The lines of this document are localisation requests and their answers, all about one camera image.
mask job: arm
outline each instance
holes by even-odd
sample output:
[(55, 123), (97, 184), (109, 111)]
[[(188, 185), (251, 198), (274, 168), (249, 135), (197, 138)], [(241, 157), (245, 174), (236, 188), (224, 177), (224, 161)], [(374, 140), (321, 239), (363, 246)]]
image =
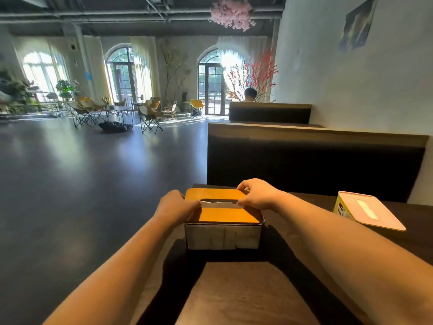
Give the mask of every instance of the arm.
[(377, 324), (433, 324), (433, 267), (374, 231), (279, 191), (243, 181), (241, 206), (272, 209), (294, 225), (322, 266)]
[(154, 216), (79, 285), (44, 325), (129, 324), (161, 248), (172, 230), (200, 207), (171, 191)]

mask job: forearm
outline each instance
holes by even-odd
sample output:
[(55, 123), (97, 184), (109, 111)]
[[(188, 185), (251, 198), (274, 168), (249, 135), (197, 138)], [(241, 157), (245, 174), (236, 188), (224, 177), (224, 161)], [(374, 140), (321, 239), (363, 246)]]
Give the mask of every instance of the forearm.
[(432, 307), (433, 267), (426, 262), (374, 231), (290, 194), (281, 192), (275, 209), (378, 324), (393, 317), (397, 317), (393, 324), (405, 324), (411, 315), (418, 317)]
[(172, 228), (151, 218), (89, 276), (46, 320), (46, 325), (129, 324), (144, 285)]

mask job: hand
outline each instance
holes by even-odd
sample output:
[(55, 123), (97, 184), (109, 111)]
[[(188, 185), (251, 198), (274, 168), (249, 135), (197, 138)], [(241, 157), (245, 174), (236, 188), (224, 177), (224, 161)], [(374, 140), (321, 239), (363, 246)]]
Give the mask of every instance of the hand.
[(186, 201), (180, 191), (172, 190), (161, 198), (154, 217), (162, 219), (169, 226), (176, 227), (187, 220), (199, 207), (201, 207), (200, 201)]
[(238, 201), (239, 206), (252, 206), (259, 210), (274, 209), (277, 196), (282, 192), (257, 178), (242, 181), (237, 189), (249, 190), (249, 193)]

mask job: black booth backrest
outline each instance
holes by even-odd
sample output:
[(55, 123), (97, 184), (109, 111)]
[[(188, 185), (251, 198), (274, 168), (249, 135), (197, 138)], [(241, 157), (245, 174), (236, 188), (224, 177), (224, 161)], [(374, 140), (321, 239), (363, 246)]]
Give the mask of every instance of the black booth backrest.
[(308, 124), (310, 113), (310, 104), (230, 101), (229, 120)]
[(428, 136), (209, 123), (207, 184), (260, 178), (284, 191), (406, 202)]

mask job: black hair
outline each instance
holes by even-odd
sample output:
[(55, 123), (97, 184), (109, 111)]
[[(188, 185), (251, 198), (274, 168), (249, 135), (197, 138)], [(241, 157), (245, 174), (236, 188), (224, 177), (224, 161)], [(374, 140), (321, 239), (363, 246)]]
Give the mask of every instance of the black hair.
[(253, 88), (246, 88), (245, 97), (251, 97), (252, 99), (255, 99), (257, 97), (257, 91)]

